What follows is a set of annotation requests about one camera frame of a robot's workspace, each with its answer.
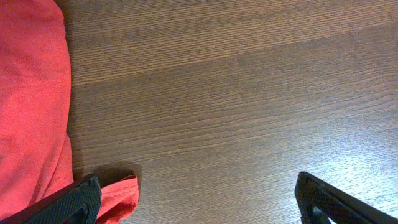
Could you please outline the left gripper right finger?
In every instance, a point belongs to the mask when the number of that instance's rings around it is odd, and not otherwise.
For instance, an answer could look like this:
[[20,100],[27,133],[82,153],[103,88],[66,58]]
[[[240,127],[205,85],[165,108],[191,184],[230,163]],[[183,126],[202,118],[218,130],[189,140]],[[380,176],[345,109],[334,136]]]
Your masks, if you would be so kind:
[[304,224],[397,224],[394,218],[315,177],[300,172],[295,198]]

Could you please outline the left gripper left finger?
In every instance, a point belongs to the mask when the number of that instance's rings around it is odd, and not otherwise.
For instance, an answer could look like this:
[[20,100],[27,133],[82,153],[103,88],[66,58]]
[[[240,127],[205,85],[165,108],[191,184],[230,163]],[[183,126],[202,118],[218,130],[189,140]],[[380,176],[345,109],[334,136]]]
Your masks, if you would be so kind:
[[91,224],[101,206],[98,176],[89,174],[6,219],[1,224]]

